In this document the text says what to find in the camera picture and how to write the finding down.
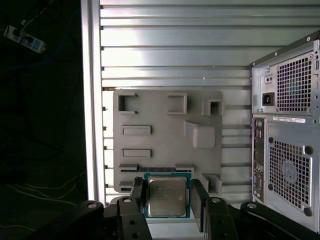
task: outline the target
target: power connector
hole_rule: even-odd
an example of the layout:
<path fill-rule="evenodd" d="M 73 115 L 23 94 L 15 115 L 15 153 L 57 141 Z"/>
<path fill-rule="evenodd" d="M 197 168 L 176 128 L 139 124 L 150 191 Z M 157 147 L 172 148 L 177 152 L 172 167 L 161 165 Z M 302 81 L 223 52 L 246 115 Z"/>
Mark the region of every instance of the power connector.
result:
<path fill-rule="evenodd" d="M 4 36 L 39 54 L 42 54 L 42 52 L 46 49 L 46 44 L 44 41 L 41 41 L 40 39 L 25 32 L 19 32 L 17 28 L 11 25 L 6 28 Z"/>

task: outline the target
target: corrugated metal wall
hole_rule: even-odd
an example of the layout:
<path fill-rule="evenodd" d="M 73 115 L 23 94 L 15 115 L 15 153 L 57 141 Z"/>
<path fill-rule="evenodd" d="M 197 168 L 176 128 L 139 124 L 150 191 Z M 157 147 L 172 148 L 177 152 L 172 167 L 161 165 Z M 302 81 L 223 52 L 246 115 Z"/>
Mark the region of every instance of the corrugated metal wall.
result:
<path fill-rule="evenodd" d="M 223 92 L 223 194 L 249 200 L 249 63 L 320 28 L 318 0 L 101 0 L 105 87 L 214 88 Z M 104 95 L 103 104 L 110 98 Z M 112 124 L 106 111 L 104 125 Z M 112 149 L 112 131 L 105 144 Z M 105 151 L 106 183 L 113 155 Z M 115 194 L 107 188 L 107 194 Z M 107 197 L 107 202 L 114 195 Z"/>

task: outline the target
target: power strip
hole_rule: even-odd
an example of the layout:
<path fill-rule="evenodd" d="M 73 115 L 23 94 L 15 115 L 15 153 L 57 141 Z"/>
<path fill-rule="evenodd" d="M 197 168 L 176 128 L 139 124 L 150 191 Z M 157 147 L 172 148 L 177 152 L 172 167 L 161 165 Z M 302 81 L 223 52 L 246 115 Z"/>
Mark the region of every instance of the power strip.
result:
<path fill-rule="evenodd" d="M 20 32 L 20 36 L 14 35 L 14 31 L 16 28 L 14 26 L 9 25 L 9 27 L 6 28 L 4 32 L 4 36 L 6 36 L 8 39 L 25 46 L 28 49 L 31 49 L 32 51 L 35 51 L 39 54 L 41 54 L 44 50 L 46 50 L 45 42 L 39 40 L 38 38 L 35 38 L 34 36 L 31 36 L 30 34 L 27 34 L 25 32 Z M 33 38 L 32 42 L 29 42 L 26 37 Z"/>

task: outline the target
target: label sticker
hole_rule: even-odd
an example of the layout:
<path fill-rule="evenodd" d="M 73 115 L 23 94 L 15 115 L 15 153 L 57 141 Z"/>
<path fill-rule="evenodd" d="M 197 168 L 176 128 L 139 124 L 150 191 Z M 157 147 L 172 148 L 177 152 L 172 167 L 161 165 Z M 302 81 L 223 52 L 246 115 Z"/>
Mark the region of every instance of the label sticker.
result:
<path fill-rule="evenodd" d="M 298 124 L 306 123 L 306 120 L 304 118 L 274 116 L 272 119 L 274 121 L 282 121 L 282 122 L 290 122 L 290 123 L 298 123 Z"/>

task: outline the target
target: ventilation grille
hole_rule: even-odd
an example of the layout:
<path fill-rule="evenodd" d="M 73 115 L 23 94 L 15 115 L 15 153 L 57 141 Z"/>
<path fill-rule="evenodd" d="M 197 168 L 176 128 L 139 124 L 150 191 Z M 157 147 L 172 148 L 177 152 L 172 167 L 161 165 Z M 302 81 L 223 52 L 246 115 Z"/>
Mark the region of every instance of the ventilation grille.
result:
<path fill-rule="evenodd" d="M 310 159 L 302 146 L 274 141 L 270 147 L 269 179 L 273 191 L 294 207 L 311 205 Z"/>
<path fill-rule="evenodd" d="M 311 102 L 312 61 L 300 57 L 277 70 L 277 107 L 280 112 L 306 112 Z"/>

